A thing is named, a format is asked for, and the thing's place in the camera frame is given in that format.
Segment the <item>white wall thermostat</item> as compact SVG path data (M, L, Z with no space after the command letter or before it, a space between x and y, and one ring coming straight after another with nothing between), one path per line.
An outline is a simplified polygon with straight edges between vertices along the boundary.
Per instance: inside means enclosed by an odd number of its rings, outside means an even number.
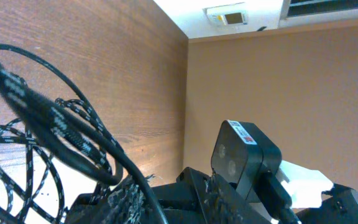
M204 13L214 26L242 26L248 23L248 13L244 2L223 6L208 7Z

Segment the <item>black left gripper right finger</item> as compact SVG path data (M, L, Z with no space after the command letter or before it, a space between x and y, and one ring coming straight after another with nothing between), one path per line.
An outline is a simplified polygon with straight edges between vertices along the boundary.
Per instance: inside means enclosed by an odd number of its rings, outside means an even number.
M263 224L269 221L255 211L220 175L208 176L190 167L177 177L195 193L196 211L205 223Z

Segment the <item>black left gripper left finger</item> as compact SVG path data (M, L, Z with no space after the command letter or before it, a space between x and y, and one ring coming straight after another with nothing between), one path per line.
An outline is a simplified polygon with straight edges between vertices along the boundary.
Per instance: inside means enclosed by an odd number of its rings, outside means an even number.
M153 223L152 209L131 177L126 177L102 199L81 194L69 209L67 224Z

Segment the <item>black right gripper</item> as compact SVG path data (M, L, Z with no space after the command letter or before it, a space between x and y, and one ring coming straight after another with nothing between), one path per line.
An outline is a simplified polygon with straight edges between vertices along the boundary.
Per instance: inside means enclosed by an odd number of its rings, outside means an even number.
M306 208L296 214L302 224L358 224L358 191L334 184L323 195L329 198L319 208Z

